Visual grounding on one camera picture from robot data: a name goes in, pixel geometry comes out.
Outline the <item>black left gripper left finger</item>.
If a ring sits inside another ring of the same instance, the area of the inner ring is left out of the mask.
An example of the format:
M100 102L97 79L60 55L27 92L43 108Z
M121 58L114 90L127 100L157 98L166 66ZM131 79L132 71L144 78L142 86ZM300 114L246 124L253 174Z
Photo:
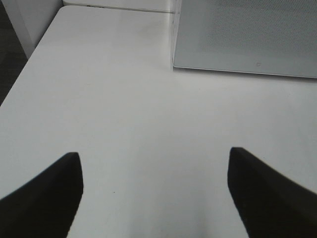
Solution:
M83 192L79 154L69 152L0 200L0 236L67 237Z

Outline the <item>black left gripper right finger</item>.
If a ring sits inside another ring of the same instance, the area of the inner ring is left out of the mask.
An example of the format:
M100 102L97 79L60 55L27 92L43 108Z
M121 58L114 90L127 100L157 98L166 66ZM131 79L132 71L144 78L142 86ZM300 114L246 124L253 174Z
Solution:
M250 238L317 236L317 195L242 147L230 149L227 184Z

